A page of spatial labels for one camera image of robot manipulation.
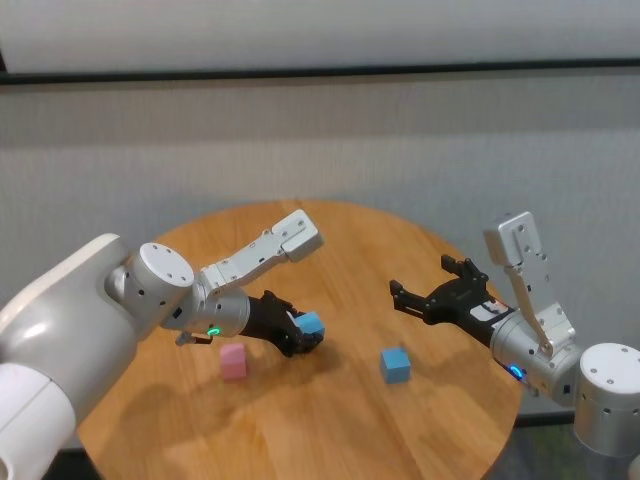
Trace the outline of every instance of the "silver cylindrical joint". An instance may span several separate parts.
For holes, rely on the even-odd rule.
[[[603,455],[622,457],[640,447],[640,351],[601,343],[580,359],[574,430]]]
[[[493,358],[507,368],[517,367],[524,374],[524,383],[558,404],[572,406],[580,347],[568,345],[547,358],[538,351],[538,337],[520,311],[496,325],[491,337]]]
[[[159,243],[145,243],[109,276],[106,290],[129,312],[142,340],[191,295],[193,280],[193,269],[180,254]]]

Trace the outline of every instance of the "floor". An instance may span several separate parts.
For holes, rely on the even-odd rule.
[[[630,459],[609,459],[583,447],[571,425],[516,428],[484,480],[626,480]],[[45,480],[99,480],[82,450],[60,454]]]

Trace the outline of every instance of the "dark stripe on wall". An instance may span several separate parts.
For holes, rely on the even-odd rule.
[[[232,71],[175,71],[131,73],[60,73],[60,74],[9,74],[0,73],[0,85],[33,85],[46,83],[84,82],[138,82],[163,80],[221,80],[256,78],[337,77],[359,75],[398,75],[411,73],[452,73],[532,69],[574,69],[640,67],[640,58],[550,60],[499,63],[464,63],[452,65],[361,66],[341,68],[232,70]]]
[[[549,427],[551,425],[570,425],[575,419],[575,412],[547,412],[520,414],[513,425],[514,428]]]

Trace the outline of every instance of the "blue cube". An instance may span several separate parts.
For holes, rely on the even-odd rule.
[[[324,323],[316,312],[305,313],[293,319],[302,333],[320,333],[324,336]]]
[[[404,348],[387,348],[380,352],[380,372],[387,384],[409,380],[411,362]]]

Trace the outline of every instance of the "blue led light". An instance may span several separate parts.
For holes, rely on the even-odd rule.
[[[524,371],[517,365],[511,364],[507,367],[507,370],[518,381],[524,378]]]

